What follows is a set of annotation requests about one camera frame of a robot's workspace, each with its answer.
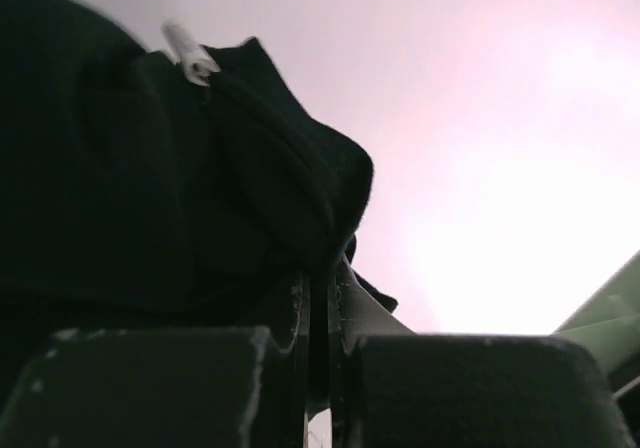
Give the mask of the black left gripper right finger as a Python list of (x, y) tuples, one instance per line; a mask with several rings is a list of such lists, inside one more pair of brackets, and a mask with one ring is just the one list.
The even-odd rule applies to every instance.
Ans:
[(419, 335), (347, 263), (328, 297), (337, 447), (630, 447), (593, 357), (550, 336)]

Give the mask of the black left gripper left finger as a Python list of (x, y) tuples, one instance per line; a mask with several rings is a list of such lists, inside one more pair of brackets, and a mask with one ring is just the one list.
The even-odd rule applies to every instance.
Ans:
[(5, 447), (302, 447), (310, 301), (282, 280), (239, 326), (54, 334), (1, 416)]

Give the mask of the black t shirt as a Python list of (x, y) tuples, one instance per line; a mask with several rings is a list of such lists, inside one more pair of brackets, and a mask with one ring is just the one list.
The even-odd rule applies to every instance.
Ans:
[(1, 0), (1, 393), (53, 331), (223, 325), (351, 260), (373, 179), (256, 39), (189, 82), (72, 0)]

